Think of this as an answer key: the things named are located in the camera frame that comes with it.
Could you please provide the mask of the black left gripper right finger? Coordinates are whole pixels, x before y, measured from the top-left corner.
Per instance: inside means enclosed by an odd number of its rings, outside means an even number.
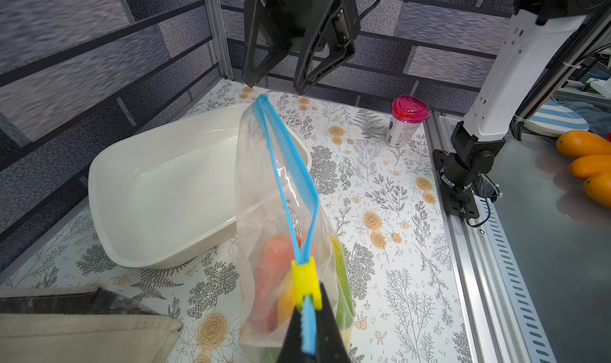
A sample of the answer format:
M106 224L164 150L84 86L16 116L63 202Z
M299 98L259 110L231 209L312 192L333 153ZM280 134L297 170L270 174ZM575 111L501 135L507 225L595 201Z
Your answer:
M320 283L320 290L322 308L315 311L317 323L315 362L350 363L323 283Z

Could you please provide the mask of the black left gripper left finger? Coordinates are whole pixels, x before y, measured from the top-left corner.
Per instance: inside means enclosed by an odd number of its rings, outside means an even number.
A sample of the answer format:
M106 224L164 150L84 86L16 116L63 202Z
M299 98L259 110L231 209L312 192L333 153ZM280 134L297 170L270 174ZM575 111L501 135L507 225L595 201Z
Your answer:
M305 362L305 354L302 353L302 316L298 310L293 311L286 337L276 362Z

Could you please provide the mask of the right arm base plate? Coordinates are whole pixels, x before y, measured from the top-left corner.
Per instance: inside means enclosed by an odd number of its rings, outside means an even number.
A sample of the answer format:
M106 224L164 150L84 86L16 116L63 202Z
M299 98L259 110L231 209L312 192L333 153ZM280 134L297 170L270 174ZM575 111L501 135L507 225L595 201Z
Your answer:
M445 212L466 220L479 218L479 210L474 199L473 185L483 166L484 153L476 154L468 167L455 153L435 149L434 167L439 178L441 200Z

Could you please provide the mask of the clear zip-top bag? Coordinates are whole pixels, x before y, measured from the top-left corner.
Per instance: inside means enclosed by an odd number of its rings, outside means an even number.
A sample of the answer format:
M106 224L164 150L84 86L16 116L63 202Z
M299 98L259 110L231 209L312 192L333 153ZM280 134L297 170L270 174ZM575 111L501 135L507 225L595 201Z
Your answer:
M353 300L343 246L264 95L240 119L235 205L245 358L347 362Z

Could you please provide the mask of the green mango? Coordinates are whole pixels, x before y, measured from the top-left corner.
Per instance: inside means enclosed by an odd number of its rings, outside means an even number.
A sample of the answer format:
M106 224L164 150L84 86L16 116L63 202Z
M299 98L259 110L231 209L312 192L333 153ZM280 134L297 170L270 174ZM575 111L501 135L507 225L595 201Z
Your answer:
M334 247L335 268L338 282L339 300L337 304L337 325L341 331L350 328L353 325L354 310L353 298L349 286L348 272L345 266L345 255L343 245L335 237L331 236L330 240Z

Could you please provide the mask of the orange mango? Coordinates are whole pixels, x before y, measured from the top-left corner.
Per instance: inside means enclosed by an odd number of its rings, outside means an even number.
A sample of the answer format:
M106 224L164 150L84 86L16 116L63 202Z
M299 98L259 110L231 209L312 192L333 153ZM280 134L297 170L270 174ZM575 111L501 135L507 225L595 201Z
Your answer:
M280 283L280 293L277 300L277 326L291 319L295 307L294 285L292 273L288 272Z

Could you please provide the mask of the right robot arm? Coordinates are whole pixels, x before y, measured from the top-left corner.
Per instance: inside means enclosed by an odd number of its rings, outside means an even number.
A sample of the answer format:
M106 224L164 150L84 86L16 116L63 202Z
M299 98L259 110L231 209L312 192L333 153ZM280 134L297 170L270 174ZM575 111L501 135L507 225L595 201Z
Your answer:
M489 172L520 104L560 46L610 0L515 0L504 44L481 91L451 137L440 169L449 186ZM364 11L356 0L245 0L243 79L254 86L289 53L299 54L294 88L307 92L350 60Z

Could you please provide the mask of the red mango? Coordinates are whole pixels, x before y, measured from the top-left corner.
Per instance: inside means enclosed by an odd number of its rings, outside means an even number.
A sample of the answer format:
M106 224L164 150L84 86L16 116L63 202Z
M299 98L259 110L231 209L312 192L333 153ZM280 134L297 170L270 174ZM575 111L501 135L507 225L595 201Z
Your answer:
M271 332L277 326L277 300L283 277L291 272L294 248L289 236L277 234L263 247L255 270L256 294L248 320L255 331Z

